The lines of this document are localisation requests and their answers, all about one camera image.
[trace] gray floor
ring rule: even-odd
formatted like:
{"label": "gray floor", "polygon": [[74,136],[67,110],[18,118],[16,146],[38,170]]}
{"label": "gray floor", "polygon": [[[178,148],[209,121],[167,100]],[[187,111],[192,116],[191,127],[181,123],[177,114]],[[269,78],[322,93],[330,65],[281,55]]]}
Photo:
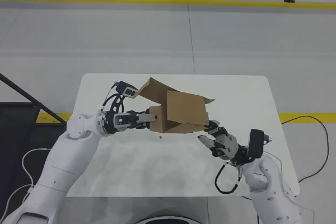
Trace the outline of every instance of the gray floor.
{"label": "gray floor", "polygon": [[[0,72],[57,113],[72,112],[81,77],[94,72],[264,75],[279,112],[336,113],[336,10],[0,4]],[[0,101],[22,100],[0,83]],[[326,127],[330,160],[297,198],[317,224],[336,223],[336,124]],[[298,177],[318,169],[323,129],[286,124],[284,132]],[[59,220],[134,223],[168,213],[256,223],[240,197],[69,198]]]}

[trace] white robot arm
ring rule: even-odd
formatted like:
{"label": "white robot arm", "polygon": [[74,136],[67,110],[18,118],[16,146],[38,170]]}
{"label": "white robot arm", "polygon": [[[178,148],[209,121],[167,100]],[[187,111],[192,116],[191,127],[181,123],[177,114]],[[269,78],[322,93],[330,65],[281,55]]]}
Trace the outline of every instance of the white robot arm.
{"label": "white robot arm", "polygon": [[217,121],[209,121],[206,132],[216,139],[211,140],[206,136],[199,136],[198,139],[212,151],[213,156],[227,160],[227,164],[238,169],[238,182],[233,190],[223,192],[216,184],[221,193],[232,193],[243,175],[250,188],[251,201],[264,224],[301,223],[301,213],[295,196],[283,180],[273,156],[263,152],[264,141],[271,141],[263,131],[252,129],[247,147],[239,145],[233,135],[228,134],[224,127],[219,127]]}
{"label": "white robot arm", "polygon": [[[73,115],[51,149],[39,181],[24,203],[3,221],[4,224],[55,224],[67,192],[90,164],[102,137],[127,128],[149,128],[156,120],[148,110],[119,113],[125,97],[133,98],[137,89],[125,82],[115,83],[117,94],[105,100],[94,116]],[[109,111],[104,105],[115,96]]]}

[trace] robot finger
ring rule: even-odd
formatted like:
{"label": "robot finger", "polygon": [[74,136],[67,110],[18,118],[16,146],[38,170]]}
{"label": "robot finger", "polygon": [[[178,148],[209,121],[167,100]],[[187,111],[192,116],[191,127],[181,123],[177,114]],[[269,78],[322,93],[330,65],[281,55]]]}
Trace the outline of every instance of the robot finger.
{"label": "robot finger", "polygon": [[198,140],[209,149],[215,148],[214,140],[209,139],[207,136],[198,136]]}
{"label": "robot finger", "polygon": [[209,125],[205,125],[207,129],[205,129],[204,131],[209,133],[210,131],[217,129],[219,127],[219,124],[220,122],[216,120],[209,120]]}

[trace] white table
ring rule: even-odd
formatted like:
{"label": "white table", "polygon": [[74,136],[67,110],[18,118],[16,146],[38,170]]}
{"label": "white table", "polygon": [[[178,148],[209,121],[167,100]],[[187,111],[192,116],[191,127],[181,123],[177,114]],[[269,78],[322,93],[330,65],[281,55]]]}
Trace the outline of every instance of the white table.
{"label": "white table", "polygon": [[[140,88],[150,77],[179,91],[216,99],[206,105],[209,118],[219,120],[242,145],[248,143],[251,128],[265,131],[273,138],[265,150],[282,160],[284,178],[295,195],[300,192],[270,86],[263,76],[86,74],[73,113],[98,111],[114,81]],[[155,103],[140,96],[124,101],[126,111],[143,111],[152,105]],[[202,133],[160,134],[134,129],[103,138],[68,197],[222,196],[214,187],[214,178],[223,161],[197,140]],[[235,168],[227,166],[219,179],[220,188],[230,190],[236,178]],[[248,194],[242,180],[235,195]]]}

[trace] yellow tape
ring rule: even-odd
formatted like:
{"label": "yellow tape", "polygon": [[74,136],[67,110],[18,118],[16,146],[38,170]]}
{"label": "yellow tape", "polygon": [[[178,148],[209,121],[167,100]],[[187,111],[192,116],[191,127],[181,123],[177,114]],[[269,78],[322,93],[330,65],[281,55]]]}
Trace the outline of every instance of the yellow tape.
{"label": "yellow tape", "polygon": [[59,3],[141,3],[141,4],[190,4],[201,6],[282,7],[282,8],[330,8],[336,3],[285,3],[224,0],[0,0],[0,2],[59,2]]}
{"label": "yellow tape", "polygon": [[[58,113],[62,119],[65,121],[68,121],[68,118],[72,115],[72,113]],[[298,116],[303,115],[309,115],[314,116],[317,119],[321,120],[323,123],[336,123],[336,113],[279,113],[280,121],[281,123],[290,120],[292,118],[296,118]],[[46,113],[39,114],[39,117],[36,121],[38,124],[48,123],[48,124],[54,124],[54,123],[60,123],[58,120],[54,119],[52,116]],[[315,119],[311,118],[300,118],[297,120],[294,120],[290,123],[318,123]]]}
{"label": "yellow tape", "polygon": [[[68,121],[69,117],[72,116],[72,113],[58,113],[57,114],[64,121]],[[37,124],[59,124],[60,122],[53,118],[53,116],[47,113],[40,113],[38,119],[36,120]]]}
{"label": "yellow tape", "polygon": [[[279,113],[281,123],[303,115],[313,116],[322,123],[336,123],[336,113]],[[290,123],[318,123],[318,121],[312,118],[299,118]]]}

